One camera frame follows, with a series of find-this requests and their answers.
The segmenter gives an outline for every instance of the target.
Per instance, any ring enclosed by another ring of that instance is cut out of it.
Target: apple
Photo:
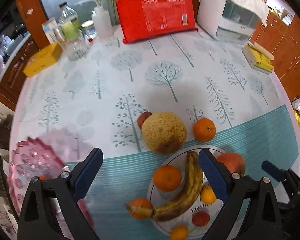
[[[149,117],[151,116],[152,113],[151,112],[143,112],[137,119],[137,124],[139,126],[139,128],[141,129],[143,122]]]
[[[197,227],[203,227],[209,223],[210,215],[205,211],[198,211],[192,216],[192,224]]]
[[[238,153],[223,153],[217,157],[217,161],[223,163],[231,173],[237,172],[243,176],[246,171],[246,163]]]

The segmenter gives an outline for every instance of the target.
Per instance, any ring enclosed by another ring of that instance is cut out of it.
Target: ripe banana
[[[130,205],[127,205],[127,209],[159,222],[169,221],[182,215],[193,205],[201,191],[203,171],[199,167],[198,158],[196,152],[187,152],[185,184],[174,199],[154,209]]]

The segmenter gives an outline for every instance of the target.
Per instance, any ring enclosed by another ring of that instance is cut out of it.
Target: tablecloth
[[[266,175],[266,159],[300,175],[300,138],[275,74],[252,69],[240,45],[215,41],[201,29],[126,45],[117,28],[111,39],[96,41],[86,58],[62,57],[27,79],[10,150],[27,136],[40,137],[73,168],[93,147],[102,149],[104,164],[86,197],[98,236],[166,239],[123,207],[146,197],[154,170],[169,157],[145,146],[136,124],[143,111],[178,115],[188,132],[183,148],[199,144],[194,122],[213,120],[217,134],[208,144],[241,154],[254,179]],[[276,193],[282,195],[282,186]]]

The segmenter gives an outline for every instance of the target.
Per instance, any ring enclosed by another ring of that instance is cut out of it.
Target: white plate
[[[153,184],[153,180],[151,180],[149,189],[148,189],[148,193],[147,193],[147,199],[151,201],[154,208],[166,203],[170,199],[174,198],[180,192],[180,190],[182,189],[183,184],[184,184],[185,168],[186,168],[186,153],[188,151],[195,151],[195,152],[199,153],[202,148],[210,149],[210,152],[215,157],[217,157],[218,155],[220,155],[222,153],[225,153],[224,150],[222,150],[218,147],[202,144],[202,145],[196,145],[196,146],[185,148],[183,150],[176,152],[174,155],[172,155],[168,160],[166,160],[162,164],[162,166],[169,164],[169,165],[178,167],[180,169],[181,175],[182,175],[181,184],[176,190],[167,193],[167,192],[162,192],[162,191],[158,190],[156,188],[156,186]],[[204,174],[203,174],[203,183],[202,184],[205,184],[205,185],[208,184],[208,181]],[[155,220],[152,220],[152,221],[153,221],[155,227],[160,232],[164,233],[167,236],[170,235],[172,229],[175,228],[177,225],[185,225],[188,227],[188,230],[189,230],[189,235],[188,235],[187,239],[195,239],[195,238],[202,237],[206,233],[206,231],[208,230],[208,228],[210,227],[210,225],[213,223],[216,216],[218,215],[222,205],[223,205],[223,202],[219,199],[217,199],[215,201],[215,203],[213,203],[211,205],[204,204],[200,200],[200,195],[199,195],[197,200],[194,202],[194,204],[181,216],[178,216],[177,218],[172,219],[167,222],[157,222]],[[210,215],[209,223],[203,227],[197,227],[194,224],[192,224],[192,215],[198,210],[204,210],[205,212],[207,212]]]

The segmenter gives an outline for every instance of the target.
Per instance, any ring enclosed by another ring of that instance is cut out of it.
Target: blue gripper pad
[[[261,168],[268,173],[272,178],[274,178],[276,181],[284,181],[285,175],[284,171],[279,170],[276,166],[274,166],[271,162],[264,161],[261,164]]]
[[[229,198],[227,193],[226,181],[223,179],[221,173],[218,171],[213,161],[207,155],[206,151],[211,154],[210,150],[206,148],[202,149],[199,152],[199,166],[207,177],[207,180],[216,197],[218,199],[221,199],[223,203],[226,203]]]
[[[78,163],[72,170],[75,171],[76,167],[82,169],[78,175],[73,186],[73,199],[77,202],[79,199],[83,199],[94,178],[96,177],[100,167],[103,163],[103,153],[99,148],[93,148],[86,159],[83,162]]]

